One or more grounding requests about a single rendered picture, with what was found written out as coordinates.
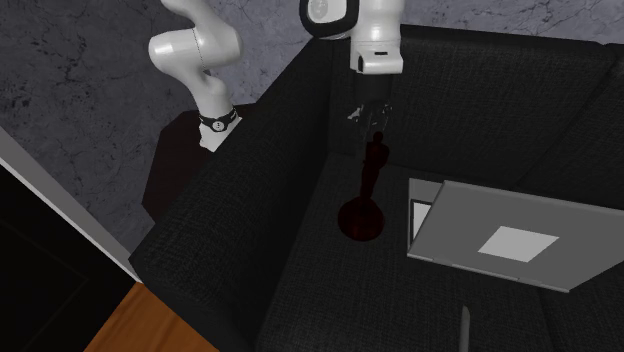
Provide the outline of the dark red figure statuette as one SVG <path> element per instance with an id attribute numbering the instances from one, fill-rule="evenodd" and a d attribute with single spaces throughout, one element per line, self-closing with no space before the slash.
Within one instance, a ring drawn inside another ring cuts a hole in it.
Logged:
<path id="1" fill-rule="evenodd" d="M 383 138 L 383 133 L 376 131 L 372 140 L 366 144 L 359 195 L 343 204 L 338 213 L 340 230 L 356 241 L 377 238 L 385 225 L 383 212 L 372 199 L 380 170 L 386 165 L 390 154 Z"/>

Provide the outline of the grey open laptop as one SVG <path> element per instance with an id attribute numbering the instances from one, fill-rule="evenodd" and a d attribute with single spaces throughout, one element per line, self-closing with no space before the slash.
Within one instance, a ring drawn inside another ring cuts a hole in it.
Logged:
<path id="1" fill-rule="evenodd" d="M 624 211 L 412 178 L 407 255 L 568 293 L 624 262 Z"/>

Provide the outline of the black fabric sofa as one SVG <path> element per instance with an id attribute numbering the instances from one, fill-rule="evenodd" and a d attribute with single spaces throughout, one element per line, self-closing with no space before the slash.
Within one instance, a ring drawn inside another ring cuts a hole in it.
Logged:
<path id="1" fill-rule="evenodd" d="M 414 260 L 408 182 L 624 210 L 624 44 L 405 25 L 369 242 L 346 40 L 313 39 L 130 261 L 219 352 L 624 352 L 624 262 L 569 293 Z"/>

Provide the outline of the dark robot stand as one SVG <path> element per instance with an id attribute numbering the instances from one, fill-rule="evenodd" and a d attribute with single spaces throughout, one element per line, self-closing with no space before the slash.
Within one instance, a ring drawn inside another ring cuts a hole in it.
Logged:
<path id="1" fill-rule="evenodd" d="M 199 146 L 199 126 L 199 112 L 184 111 L 159 134 L 142 198 L 143 208 L 155 223 L 167 215 L 187 188 L 208 199 L 216 193 L 204 175 L 206 166 L 214 166 L 214 153 Z"/>

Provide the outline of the grey slim pen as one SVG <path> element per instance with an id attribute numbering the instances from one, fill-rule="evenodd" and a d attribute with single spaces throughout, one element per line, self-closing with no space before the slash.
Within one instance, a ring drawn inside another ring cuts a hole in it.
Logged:
<path id="1" fill-rule="evenodd" d="M 462 307 L 458 352 L 469 352 L 471 315 L 467 306 Z"/>

